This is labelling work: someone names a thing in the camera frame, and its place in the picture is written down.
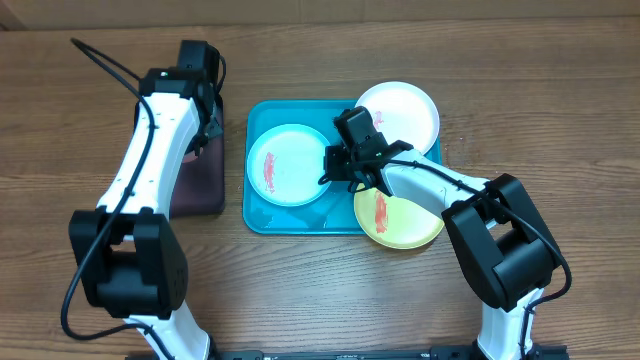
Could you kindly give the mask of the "light blue plate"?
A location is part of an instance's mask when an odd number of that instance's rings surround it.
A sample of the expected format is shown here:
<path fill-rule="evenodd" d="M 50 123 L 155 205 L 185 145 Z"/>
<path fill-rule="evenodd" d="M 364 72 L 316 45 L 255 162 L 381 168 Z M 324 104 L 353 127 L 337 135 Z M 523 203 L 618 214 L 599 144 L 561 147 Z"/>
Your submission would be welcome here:
<path fill-rule="evenodd" d="M 324 155 L 329 141 L 317 130 L 284 124 L 260 135 L 249 150 L 245 174 L 252 188 L 271 204 L 295 207 L 317 200 L 330 183 Z"/>

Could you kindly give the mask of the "yellow plate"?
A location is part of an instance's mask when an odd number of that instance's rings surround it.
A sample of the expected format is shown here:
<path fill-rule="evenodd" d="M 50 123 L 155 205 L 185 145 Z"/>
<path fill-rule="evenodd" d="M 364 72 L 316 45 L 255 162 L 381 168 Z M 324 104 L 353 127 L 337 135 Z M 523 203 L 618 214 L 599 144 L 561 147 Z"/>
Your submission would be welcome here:
<path fill-rule="evenodd" d="M 440 218 L 409 200 L 363 188 L 360 184 L 354 195 L 356 219 L 364 233 L 383 246 L 415 249 L 432 242 L 444 228 Z"/>

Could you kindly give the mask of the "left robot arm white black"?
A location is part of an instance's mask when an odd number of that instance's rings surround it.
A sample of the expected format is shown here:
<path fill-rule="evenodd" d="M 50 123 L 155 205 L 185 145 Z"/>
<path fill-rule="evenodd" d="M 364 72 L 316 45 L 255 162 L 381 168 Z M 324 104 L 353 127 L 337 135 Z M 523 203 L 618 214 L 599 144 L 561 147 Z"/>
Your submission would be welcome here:
<path fill-rule="evenodd" d="M 77 270 L 60 313 L 69 337 L 81 337 L 68 315 L 83 287 L 90 305 L 123 319 L 116 332 L 138 330 L 158 358 L 214 358 L 185 301 L 187 259 L 169 215 L 184 156 L 221 131 L 216 81 L 214 70 L 171 67 L 149 70 L 134 89 L 135 129 L 118 173 L 95 210 L 77 210 L 69 223 Z"/>

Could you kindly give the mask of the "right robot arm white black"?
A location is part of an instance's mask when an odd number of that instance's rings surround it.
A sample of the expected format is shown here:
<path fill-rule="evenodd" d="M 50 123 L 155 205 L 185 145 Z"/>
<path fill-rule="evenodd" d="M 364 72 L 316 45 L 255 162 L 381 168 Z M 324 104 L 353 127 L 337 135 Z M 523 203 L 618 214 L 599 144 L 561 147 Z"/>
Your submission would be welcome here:
<path fill-rule="evenodd" d="M 366 140 L 327 147 L 323 181 L 347 181 L 409 200 L 444 222 L 463 276 L 481 300 L 470 345 L 432 347 L 430 359 L 566 359 L 564 345 L 531 338 L 539 305 L 566 294 L 571 271 L 522 183 L 466 176 L 409 144 Z"/>

